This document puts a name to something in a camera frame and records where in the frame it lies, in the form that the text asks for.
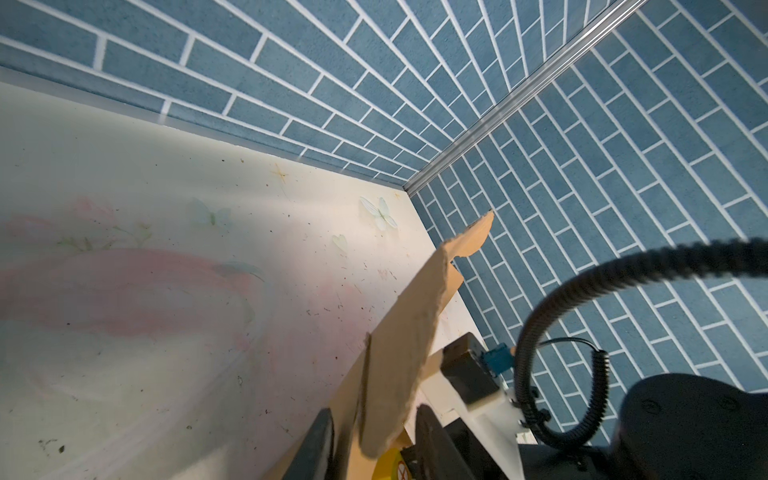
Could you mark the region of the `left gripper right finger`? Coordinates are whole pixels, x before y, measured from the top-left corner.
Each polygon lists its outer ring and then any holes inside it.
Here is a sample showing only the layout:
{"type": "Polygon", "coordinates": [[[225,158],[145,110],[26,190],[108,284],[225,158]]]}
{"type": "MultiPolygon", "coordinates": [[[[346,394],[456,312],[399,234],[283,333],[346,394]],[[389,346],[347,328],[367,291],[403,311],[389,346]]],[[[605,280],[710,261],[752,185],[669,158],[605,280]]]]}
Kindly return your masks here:
{"type": "Polygon", "coordinates": [[[427,404],[417,408],[415,433],[421,479],[474,479],[459,450],[427,404]]]}

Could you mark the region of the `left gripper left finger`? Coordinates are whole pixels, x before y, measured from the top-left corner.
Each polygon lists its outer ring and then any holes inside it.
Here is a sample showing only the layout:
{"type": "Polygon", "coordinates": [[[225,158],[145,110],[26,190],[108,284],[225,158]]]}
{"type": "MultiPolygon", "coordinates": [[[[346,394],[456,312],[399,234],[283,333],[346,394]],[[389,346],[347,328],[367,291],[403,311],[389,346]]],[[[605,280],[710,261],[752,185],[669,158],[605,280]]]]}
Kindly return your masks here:
{"type": "Polygon", "coordinates": [[[331,409],[324,408],[315,417],[282,479],[330,479],[333,454],[334,421],[331,409]]]}

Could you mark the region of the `brown cardboard paper box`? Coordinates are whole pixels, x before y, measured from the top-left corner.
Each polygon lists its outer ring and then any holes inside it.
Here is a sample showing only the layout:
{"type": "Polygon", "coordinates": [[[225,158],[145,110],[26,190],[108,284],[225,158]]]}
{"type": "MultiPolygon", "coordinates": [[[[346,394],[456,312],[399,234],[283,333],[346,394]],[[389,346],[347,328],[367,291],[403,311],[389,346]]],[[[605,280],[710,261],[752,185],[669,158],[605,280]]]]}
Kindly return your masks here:
{"type": "Polygon", "coordinates": [[[370,479],[377,460],[403,431],[430,355],[439,317],[464,278],[452,265],[488,237],[489,211],[443,242],[368,335],[366,347],[331,398],[332,479],[370,479]]]}

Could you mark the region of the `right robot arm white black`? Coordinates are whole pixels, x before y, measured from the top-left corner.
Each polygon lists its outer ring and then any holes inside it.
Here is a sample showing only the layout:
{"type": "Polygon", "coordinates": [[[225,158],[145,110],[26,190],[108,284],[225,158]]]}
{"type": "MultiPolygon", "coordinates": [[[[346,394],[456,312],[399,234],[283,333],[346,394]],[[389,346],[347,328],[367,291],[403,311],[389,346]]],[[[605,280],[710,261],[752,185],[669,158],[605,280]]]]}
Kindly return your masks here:
{"type": "Polygon", "coordinates": [[[767,396],[664,374],[626,394],[610,444],[520,448],[528,479],[764,479],[767,396]]]}

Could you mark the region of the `yellow cube red symbol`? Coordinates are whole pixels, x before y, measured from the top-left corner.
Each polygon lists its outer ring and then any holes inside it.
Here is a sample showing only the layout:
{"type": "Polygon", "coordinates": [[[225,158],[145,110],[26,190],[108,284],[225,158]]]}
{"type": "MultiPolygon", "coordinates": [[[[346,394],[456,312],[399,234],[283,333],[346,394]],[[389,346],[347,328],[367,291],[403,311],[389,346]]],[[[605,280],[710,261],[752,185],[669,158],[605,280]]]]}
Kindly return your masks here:
{"type": "Polygon", "coordinates": [[[413,475],[407,466],[400,448],[387,450],[376,462],[372,480],[412,480],[413,475]]]}

